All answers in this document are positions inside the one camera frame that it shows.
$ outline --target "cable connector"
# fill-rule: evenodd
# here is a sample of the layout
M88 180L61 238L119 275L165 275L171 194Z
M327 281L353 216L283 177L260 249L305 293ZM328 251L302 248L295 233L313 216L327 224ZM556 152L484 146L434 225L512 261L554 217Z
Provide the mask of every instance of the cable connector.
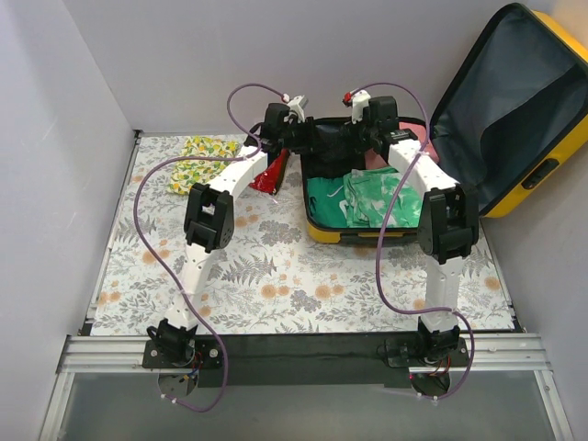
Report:
M296 116L298 122L304 122L304 108L308 104L309 100L304 95L294 96L288 102L288 107L290 107L290 116Z
M345 105L345 107L351 107L351 98L353 98L351 92L347 92L343 97L343 104Z
M351 104L351 122L357 124L364 117L364 108L369 107L369 99L371 96L365 90L360 90L350 95Z

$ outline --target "floral pattern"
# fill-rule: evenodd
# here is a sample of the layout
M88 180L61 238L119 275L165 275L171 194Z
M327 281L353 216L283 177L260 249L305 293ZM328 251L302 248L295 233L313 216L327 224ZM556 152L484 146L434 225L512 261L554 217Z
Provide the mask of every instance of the floral pattern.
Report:
M243 137L215 137L242 141ZM142 177L177 156L189 137L145 137L126 188L117 235L97 305L92 335L144 335L176 294L171 278L138 240L132 203ZM169 193L170 170L154 175L141 197L141 227L179 273L184 264L186 197ZM416 317L388 310L376 291L376 250L314 242L306 233L298 157L289 159L275 196L245 189L235 200L235 234L219 254L195 307L223 334L410 331ZM424 306L425 259L416 244L387 248L382 283L390 302ZM512 329L513 322L488 244L473 248L459 308L477 329Z

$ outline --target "red wire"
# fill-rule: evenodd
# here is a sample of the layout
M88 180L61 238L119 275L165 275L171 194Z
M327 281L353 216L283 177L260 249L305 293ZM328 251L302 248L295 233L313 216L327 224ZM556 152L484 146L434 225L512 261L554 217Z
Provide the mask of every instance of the red wire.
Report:
M443 371L443 375L445 375L447 372L449 372L449 367L450 366L451 366L451 357L450 356L447 356L447 367Z
M439 362L439 364L437 365L437 368L433 371L433 372L429 372L429 377L435 377L436 373L439 371L439 369L441 368L441 365L443 365L443 360L441 360Z

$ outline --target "open suitcase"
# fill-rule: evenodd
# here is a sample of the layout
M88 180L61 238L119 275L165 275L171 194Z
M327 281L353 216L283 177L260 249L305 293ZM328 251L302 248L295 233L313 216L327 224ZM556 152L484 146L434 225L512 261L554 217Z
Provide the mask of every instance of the open suitcase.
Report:
M316 119L315 127L329 138L348 120ZM588 141L588 50L548 15L503 7L441 98L431 130L439 166L478 189L480 215L508 214ZM361 168L362 161L358 156L336 173ZM321 175L311 155L301 163L310 236L322 243L373 241L379 229L333 229L312 219L308 179L333 176ZM388 228L387 236L409 242L416 228Z

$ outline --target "yellow floral cloth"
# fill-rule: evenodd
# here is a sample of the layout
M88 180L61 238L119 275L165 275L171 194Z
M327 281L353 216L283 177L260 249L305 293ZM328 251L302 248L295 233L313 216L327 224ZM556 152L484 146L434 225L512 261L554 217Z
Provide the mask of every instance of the yellow floral cloth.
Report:
M233 158L239 152L239 142L194 136L182 149L182 156L220 156ZM168 190L187 195L195 182L206 184L226 168L229 163L221 161L181 161L175 165Z

